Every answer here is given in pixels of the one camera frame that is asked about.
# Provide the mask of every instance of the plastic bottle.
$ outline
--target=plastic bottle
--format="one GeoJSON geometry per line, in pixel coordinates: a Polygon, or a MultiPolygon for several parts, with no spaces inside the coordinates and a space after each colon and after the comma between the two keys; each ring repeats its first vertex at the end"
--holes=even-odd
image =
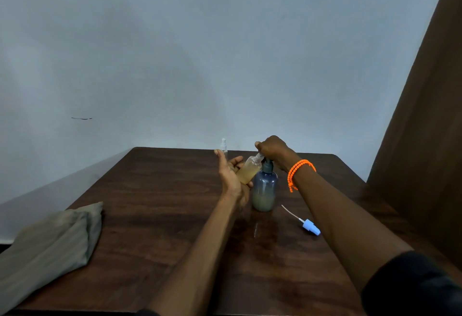
{"type": "Polygon", "coordinates": [[[273,162],[266,159],[262,171],[259,171],[254,178],[250,200],[252,206],[260,212],[269,212],[274,206],[278,176],[273,172],[273,167],[273,162]]]}
{"type": "Polygon", "coordinates": [[[241,169],[236,173],[237,178],[243,184],[248,184],[256,173],[262,168],[262,160],[265,156],[261,153],[257,153],[256,156],[250,156],[246,160],[245,164],[241,169]]]}
{"type": "Polygon", "coordinates": [[[220,150],[225,154],[226,160],[228,160],[228,150],[226,149],[226,139],[221,139],[220,150]]]}

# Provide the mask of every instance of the white wall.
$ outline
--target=white wall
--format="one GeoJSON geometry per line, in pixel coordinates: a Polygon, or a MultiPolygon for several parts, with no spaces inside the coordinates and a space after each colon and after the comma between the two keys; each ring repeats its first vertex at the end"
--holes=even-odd
{"type": "Polygon", "coordinates": [[[436,2],[1,0],[0,202],[222,137],[277,134],[366,179],[436,2]]]}

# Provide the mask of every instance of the gray cloth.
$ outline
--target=gray cloth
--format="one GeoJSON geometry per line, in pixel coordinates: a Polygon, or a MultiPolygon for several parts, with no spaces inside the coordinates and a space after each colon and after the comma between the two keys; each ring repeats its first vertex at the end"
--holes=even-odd
{"type": "Polygon", "coordinates": [[[0,254],[0,315],[33,291],[85,266],[101,232],[103,202],[49,215],[0,254]]]}

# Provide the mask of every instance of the wooden table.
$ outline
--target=wooden table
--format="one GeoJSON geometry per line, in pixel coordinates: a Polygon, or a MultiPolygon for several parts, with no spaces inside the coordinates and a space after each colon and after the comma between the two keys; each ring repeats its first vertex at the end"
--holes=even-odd
{"type": "MultiPolygon", "coordinates": [[[[255,152],[229,152],[248,157],[255,152]]],[[[303,154],[318,172],[459,283],[462,274],[332,154],[303,154]]],[[[221,261],[210,311],[217,315],[363,315],[360,298],[322,235],[285,212],[312,216],[279,173],[269,213],[246,207],[221,261]]],[[[45,286],[21,310],[135,312],[191,246],[221,192],[209,150],[134,148],[71,208],[103,201],[99,243],[88,266],[45,286]]]]}

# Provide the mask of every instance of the wood grain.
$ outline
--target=wood grain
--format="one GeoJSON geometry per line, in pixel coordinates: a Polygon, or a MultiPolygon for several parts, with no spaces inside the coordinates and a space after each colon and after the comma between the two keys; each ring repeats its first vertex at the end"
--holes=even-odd
{"type": "MultiPolygon", "coordinates": [[[[302,156],[332,185],[462,282],[462,274],[337,156],[302,156]]],[[[299,194],[291,194],[285,176],[279,175],[274,210],[259,213],[247,206],[236,221],[210,312],[363,315],[353,284],[322,235],[309,234],[280,207],[284,203],[300,217],[312,219],[299,194]]],[[[71,206],[104,202],[103,229],[89,265],[45,286],[18,309],[135,312],[142,308],[191,246],[220,192],[212,151],[134,148],[71,206]]]]}
{"type": "Polygon", "coordinates": [[[462,0],[440,0],[368,179],[459,268],[461,28],[462,0]]]}

